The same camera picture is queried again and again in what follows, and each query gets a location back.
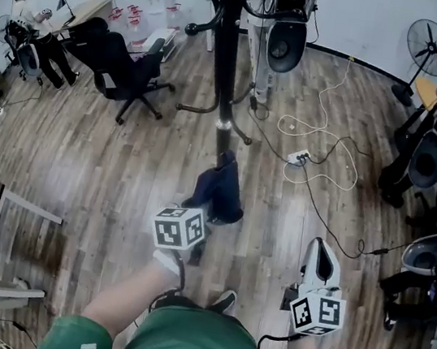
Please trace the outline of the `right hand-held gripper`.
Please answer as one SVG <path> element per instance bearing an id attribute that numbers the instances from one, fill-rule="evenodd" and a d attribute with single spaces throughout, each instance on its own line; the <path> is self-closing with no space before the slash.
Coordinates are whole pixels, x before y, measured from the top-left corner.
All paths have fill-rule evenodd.
<path id="1" fill-rule="evenodd" d="M 340 261 L 320 237 L 307 246 L 298 297 L 290 302 L 294 333 L 323 336 L 344 326 L 346 301 L 340 288 Z"/>

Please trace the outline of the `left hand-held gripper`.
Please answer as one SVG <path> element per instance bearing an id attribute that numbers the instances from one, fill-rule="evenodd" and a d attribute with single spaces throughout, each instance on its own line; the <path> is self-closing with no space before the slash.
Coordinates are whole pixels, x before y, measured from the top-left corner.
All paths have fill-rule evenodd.
<path id="1" fill-rule="evenodd" d="M 154 246 L 186 251 L 206 238 L 204 212 L 201 208 L 170 206 L 154 215 L 152 231 Z"/>

